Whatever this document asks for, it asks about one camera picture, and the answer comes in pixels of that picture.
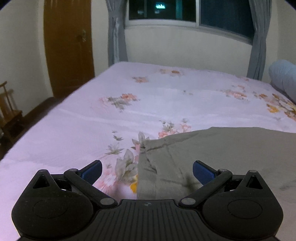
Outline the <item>grey-green pants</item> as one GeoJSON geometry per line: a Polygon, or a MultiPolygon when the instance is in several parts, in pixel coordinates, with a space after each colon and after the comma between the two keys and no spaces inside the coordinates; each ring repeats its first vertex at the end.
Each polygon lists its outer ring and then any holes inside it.
{"type": "Polygon", "coordinates": [[[264,128],[209,128],[142,142],[138,199],[180,200],[201,183],[193,175],[200,160],[234,174],[256,170],[283,208],[280,240],[295,240],[295,134],[264,128]]]}

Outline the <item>wooden chair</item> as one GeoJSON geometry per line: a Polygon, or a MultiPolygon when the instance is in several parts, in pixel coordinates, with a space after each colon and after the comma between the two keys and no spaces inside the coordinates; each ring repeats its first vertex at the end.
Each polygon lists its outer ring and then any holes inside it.
{"type": "Polygon", "coordinates": [[[24,129],[23,112],[13,108],[6,85],[1,83],[1,131],[14,144],[24,129]]]}

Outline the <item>pink floral bed sheet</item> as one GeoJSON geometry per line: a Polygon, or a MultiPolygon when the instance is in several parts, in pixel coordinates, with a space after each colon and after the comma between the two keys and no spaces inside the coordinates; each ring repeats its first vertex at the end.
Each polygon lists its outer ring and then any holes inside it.
{"type": "Polygon", "coordinates": [[[211,127],[295,132],[295,105],[270,84],[234,75],[121,62],[73,92],[1,160],[1,240],[17,240],[11,210],[39,169],[62,173],[102,161],[95,183],[112,191],[118,159],[140,143],[211,127]]]}

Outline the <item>light blue rolled quilt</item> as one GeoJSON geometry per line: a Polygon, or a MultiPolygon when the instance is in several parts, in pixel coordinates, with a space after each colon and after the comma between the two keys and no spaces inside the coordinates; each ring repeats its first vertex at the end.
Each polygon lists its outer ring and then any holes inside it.
{"type": "Polygon", "coordinates": [[[287,60],[278,60],[269,66],[268,73],[271,86],[295,103],[295,64],[287,60]]]}

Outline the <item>grey left curtain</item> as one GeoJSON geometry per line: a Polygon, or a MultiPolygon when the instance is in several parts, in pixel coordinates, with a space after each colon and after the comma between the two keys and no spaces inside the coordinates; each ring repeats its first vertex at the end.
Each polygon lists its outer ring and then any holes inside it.
{"type": "Polygon", "coordinates": [[[125,11],[127,1],[107,0],[108,10],[108,65],[127,62],[125,42],[125,11]]]}

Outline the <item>grey curtain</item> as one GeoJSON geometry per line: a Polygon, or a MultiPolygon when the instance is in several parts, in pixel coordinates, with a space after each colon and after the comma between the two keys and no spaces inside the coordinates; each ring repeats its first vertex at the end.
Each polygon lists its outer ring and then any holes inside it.
{"type": "Polygon", "coordinates": [[[250,53],[247,78],[262,80],[266,61],[266,39],[269,31],[272,1],[249,1],[254,27],[252,49],[250,53]]]}
{"type": "Polygon", "coordinates": [[[127,62],[125,42],[125,11],[127,1],[107,0],[108,10],[108,65],[127,62]]]}

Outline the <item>brown wooden door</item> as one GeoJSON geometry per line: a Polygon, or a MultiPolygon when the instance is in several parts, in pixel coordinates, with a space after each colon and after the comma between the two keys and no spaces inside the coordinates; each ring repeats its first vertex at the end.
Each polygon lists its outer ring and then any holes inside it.
{"type": "Polygon", "coordinates": [[[94,78],[91,1],[45,1],[44,46],[54,97],[67,97],[94,78]]]}

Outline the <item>dark sliding window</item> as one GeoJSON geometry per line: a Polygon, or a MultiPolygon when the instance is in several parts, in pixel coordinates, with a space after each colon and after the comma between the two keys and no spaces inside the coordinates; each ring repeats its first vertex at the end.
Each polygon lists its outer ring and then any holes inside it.
{"type": "Polygon", "coordinates": [[[191,28],[248,44],[252,43],[254,37],[249,1],[127,1],[125,22],[129,26],[191,28]]]}

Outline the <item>grey right curtain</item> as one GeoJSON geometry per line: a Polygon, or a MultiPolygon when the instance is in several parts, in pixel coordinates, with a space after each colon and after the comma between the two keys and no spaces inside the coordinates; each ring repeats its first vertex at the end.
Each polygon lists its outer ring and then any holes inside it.
{"type": "Polygon", "coordinates": [[[266,39],[269,31],[272,1],[249,1],[254,27],[252,49],[250,53],[247,78],[262,80],[266,61],[266,39]]]}

